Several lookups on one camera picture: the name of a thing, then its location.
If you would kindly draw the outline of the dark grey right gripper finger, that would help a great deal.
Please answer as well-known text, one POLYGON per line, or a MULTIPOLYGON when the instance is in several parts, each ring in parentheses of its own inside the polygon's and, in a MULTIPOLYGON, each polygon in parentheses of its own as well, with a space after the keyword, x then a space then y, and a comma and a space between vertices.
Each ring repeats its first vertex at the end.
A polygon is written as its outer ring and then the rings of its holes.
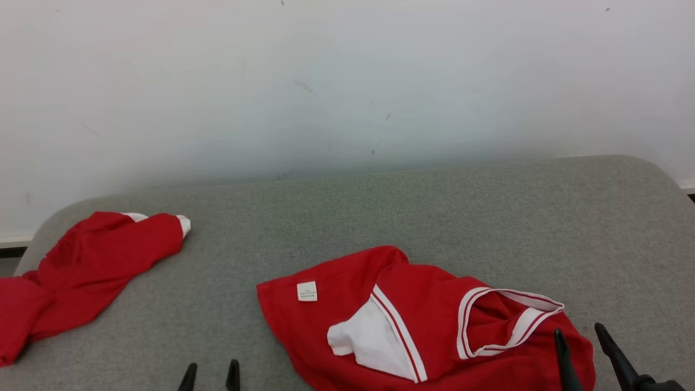
POLYGON ((637 391, 638 373, 625 357, 606 327, 601 323, 594 324, 594 331, 603 354, 610 359, 616 379, 622 391, 637 391))
POLYGON ((583 391, 571 361, 571 349, 561 329, 554 330, 554 346, 558 359, 559 378, 563 391, 583 391))

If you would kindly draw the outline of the grey fabric sofa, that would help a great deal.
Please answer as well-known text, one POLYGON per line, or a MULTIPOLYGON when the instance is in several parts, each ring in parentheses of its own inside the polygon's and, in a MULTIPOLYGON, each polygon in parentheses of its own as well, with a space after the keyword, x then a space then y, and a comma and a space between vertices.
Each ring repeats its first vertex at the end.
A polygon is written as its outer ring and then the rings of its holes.
POLYGON ((632 156, 551 159, 317 180, 154 189, 84 200, 38 229, 35 269, 94 211, 176 213, 182 251, 135 278, 87 326, 28 347, 0 391, 308 389, 267 326, 258 283, 394 245, 414 263, 563 302, 596 341, 601 322, 641 373, 695 391, 695 203, 632 156))

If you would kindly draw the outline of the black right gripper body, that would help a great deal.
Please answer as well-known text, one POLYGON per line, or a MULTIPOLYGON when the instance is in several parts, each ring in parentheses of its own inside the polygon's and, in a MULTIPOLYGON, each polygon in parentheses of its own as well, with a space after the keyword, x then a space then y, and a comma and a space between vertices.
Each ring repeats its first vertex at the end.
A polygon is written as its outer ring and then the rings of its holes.
POLYGON ((650 375, 640 375, 634 382, 634 391, 686 391, 675 380, 657 382, 650 375))

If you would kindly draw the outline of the red jersey with white trim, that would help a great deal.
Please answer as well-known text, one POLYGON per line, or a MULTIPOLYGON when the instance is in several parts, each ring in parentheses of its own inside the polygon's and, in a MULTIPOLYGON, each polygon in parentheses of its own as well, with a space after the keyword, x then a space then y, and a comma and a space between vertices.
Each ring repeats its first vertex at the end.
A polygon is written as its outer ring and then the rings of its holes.
POLYGON ((97 211, 67 230, 37 269, 0 278, 0 367, 29 343, 97 319, 134 277, 178 253, 191 227, 182 215, 97 211))
POLYGON ((261 283, 258 302, 316 391, 563 391, 563 332, 584 391, 593 346, 564 304, 375 247, 261 283))

